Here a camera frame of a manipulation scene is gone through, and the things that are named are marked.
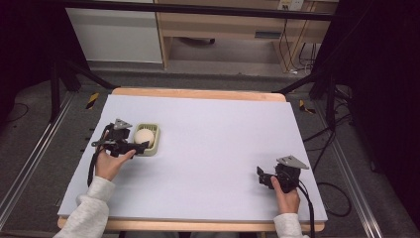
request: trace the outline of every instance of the gray carpet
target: gray carpet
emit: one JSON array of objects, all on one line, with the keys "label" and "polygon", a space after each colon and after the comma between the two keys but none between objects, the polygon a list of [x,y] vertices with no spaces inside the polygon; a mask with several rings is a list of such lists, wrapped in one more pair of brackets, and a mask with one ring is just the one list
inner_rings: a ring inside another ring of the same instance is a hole
[{"label": "gray carpet", "polygon": [[[275,77],[241,75],[194,76],[187,74],[117,72],[98,72],[98,75],[116,84],[142,87],[272,91],[290,83],[289,80],[281,80]],[[81,81],[83,82],[82,89],[75,95],[65,119],[3,227],[3,230],[37,230],[48,232],[56,232],[58,230],[56,227],[58,207],[55,203],[64,196],[66,187],[80,159],[80,150],[86,147],[87,141],[85,138],[91,136],[92,131],[89,129],[96,126],[102,106],[106,100],[106,95],[109,93],[109,91],[95,85],[91,81],[83,79]],[[34,127],[31,129],[34,131],[28,133],[28,129],[25,128],[20,131],[13,131],[13,126],[11,125],[8,125],[6,129],[2,129],[1,131],[1,136],[4,137],[0,138],[7,137],[8,141],[7,147],[0,147],[2,165],[15,167],[15,169],[9,169],[9,173],[8,171],[4,171],[4,174],[1,173],[3,184],[11,184],[13,177],[16,176],[16,173],[12,173],[12,171],[18,171],[28,157],[28,152],[25,152],[18,142],[21,142],[22,138],[24,138],[28,140],[28,142],[25,142],[28,144],[27,147],[33,148],[35,146],[34,142],[41,137],[42,130],[45,129],[44,125],[46,125],[50,116],[48,107],[50,100],[46,94],[46,89],[49,88],[46,85],[48,84],[44,82],[42,85],[33,87],[33,90],[42,96],[37,97],[37,102],[34,102],[34,105],[31,104],[30,112],[25,117],[15,122],[20,123],[16,124],[20,126],[22,124],[31,125],[30,128]],[[307,88],[308,86],[299,88],[297,92],[287,96],[287,100],[292,103],[302,138],[307,138],[323,129],[318,114],[310,114],[299,110],[299,99],[305,99],[307,107],[312,107],[311,102],[307,100],[307,93],[305,93]],[[86,110],[84,107],[92,92],[100,92],[100,97],[92,110]],[[42,115],[32,115],[33,112],[36,112],[33,107],[37,109],[43,108],[40,112]],[[346,108],[341,107],[337,117],[346,113]],[[327,135],[323,135],[305,143],[305,147],[308,150],[322,148],[326,140]],[[361,183],[361,187],[366,194],[369,205],[383,235],[385,237],[420,237],[418,230],[412,224],[406,211],[395,197],[386,178],[383,175],[370,171],[368,156],[359,141],[355,128],[349,125],[348,122],[345,122],[338,129],[337,140],[342,144],[346,157],[349,159],[349,163],[357,175],[358,181]],[[4,159],[5,157],[3,155],[9,156],[15,152],[22,153],[22,155],[19,154],[16,156],[17,158],[19,157],[19,160],[14,159],[14,163],[11,163],[10,160]],[[308,152],[312,166],[319,153],[320,151]],[[331,148],[326,150],[319,163],[315,172],[315,178],[317,181],[333,183],[347,192],[346,185],[338,170],[336,158]],[[327,186],[320,187],[320,190],[329,210],[336,213],[343,213],[347,210],[347,202],[342,194]],[[346,217],[337,217],[329,214],[329,221],[326,223],[326,228],[318,236],[366,237],[366,233],[357,212],[353,209]]]}]

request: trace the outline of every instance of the white sleeve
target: white sleeve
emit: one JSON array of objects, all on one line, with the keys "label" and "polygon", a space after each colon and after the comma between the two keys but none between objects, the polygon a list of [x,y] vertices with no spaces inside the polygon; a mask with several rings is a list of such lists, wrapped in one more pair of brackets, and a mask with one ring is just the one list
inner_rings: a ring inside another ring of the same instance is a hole
[{"label": "white sleeve", "polygon": [[302,235],[299,219],[296,213],[284,213],[274,217],[275,230],[279,238],[301,238]]},{"label": "white sleeve", "polygon": [[107,202],[114,188],[105,178],[94,177],[87,193],[77,198],[78,207],[54,237],[102,237],[109,214]]}]

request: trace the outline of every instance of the green tray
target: green tray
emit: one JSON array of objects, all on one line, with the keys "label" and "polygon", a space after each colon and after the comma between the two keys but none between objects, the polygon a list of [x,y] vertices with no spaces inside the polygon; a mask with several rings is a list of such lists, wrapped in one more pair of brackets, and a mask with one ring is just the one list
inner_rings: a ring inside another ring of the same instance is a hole
[{"label": "green tray", "polygon": [[142,123],[139,124],[136,128],[135,133],[137,133],[139,130],[142,129],[149,129],[155,134],[155,141],[151,148],[145,149],[145,152],[143,154],[138,154],[137,156],[144,156],[144,157],[150,157],[154,156],[158,151],[158,138],[160,137],[160,129],[158,127],[158,124],[152,124],[152,123]]}]

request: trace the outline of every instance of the hand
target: hand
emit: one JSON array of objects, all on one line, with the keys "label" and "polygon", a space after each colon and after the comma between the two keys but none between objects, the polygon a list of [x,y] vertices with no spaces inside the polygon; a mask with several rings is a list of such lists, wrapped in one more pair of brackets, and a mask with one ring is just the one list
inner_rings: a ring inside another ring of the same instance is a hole
[{"label": "hand", "polygon": [[108,155],[105,150],[101,150],[95,167],[95,175],[106,180],[112,180],[117,175],[123,164],[136,154],[136,150],[131,150],[119,158]]},{"label": "hand", "polygon": [[276,177],[271,177],[271,183],[277,196],[278,212],[283,213],[297,213],[299,209],[300,198],[296,188],[289,193],[284,193],[281,190],[280,182]]}]

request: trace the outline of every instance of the beige object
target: beige object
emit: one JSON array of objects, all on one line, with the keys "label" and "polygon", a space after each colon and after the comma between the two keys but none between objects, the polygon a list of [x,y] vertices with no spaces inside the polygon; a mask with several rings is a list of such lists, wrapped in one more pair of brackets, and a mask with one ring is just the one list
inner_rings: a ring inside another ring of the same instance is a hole
[{"label": "beige object", "polygon": [[142,144],[146,141],[149,142],[148,148],[150,148],[154,144],[154,141],[155,141],[154,132],[149,129],[140,129],[139,131],[137,131],[136,134],[134,135],[134,142],[136,144]]}]

